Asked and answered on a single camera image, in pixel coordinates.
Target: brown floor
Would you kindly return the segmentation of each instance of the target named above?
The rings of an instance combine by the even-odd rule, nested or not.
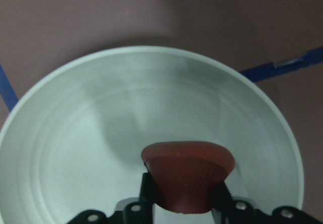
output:
[[[0,0],[0,63],[18,97],[82,55],[123,45],[191,50],[236,70],[323,46],[323,0]],[[304,210],[323,221],[323,64],[257,85],[289,122]],[[7,110],[0,101],[0,124]]]

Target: blue tape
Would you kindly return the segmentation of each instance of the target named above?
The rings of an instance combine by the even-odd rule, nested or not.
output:
[[[7,108],[11,111],[18,102],[18,98],[12,89],[9,80],[0,65],[0,94]]]
[[[268,63],[247,69],[240,72],[252,82],[258,82],[264,79],[272,78],[278,75],[286,74],[295,70],[309,67],[323,62],[323,47],[313,49],[305,53],[302,57],[275,65]]]

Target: red object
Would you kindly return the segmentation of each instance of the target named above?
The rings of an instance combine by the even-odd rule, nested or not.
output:
[[[141,158],[150,172],[162,208],[187,213],[212,209],[210,193],[233,170],[232,154],[210,142],[162,142],[149,145]]]

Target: black bracket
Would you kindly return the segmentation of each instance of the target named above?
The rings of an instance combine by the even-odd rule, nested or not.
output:
[[[67,224],[152,224],[152,206],[160,200],[157,187],[150,175],[142,176],[139,200],[115,211],[110,217],[98,210],[86,210]],[[301,210],[291,206],[275,209],[267,215],[244,200],[233,200],[224,182],[216,185],[211,194],[213,218],[216,224],[323,224]]]

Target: white bowl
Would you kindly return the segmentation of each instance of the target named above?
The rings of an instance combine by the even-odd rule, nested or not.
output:
[[[301,207],[295,138],[271,100],[229,67],[179,49],[135,46],[77,59],[19,101],[0,134],[0,212],[5,224],[66,223],[94,208],[108,216],[138,196],[141,150],[200,140],[236,160],[226,183],[267,213]],[[156,223],[213,223],[211,215],[156,208]]]

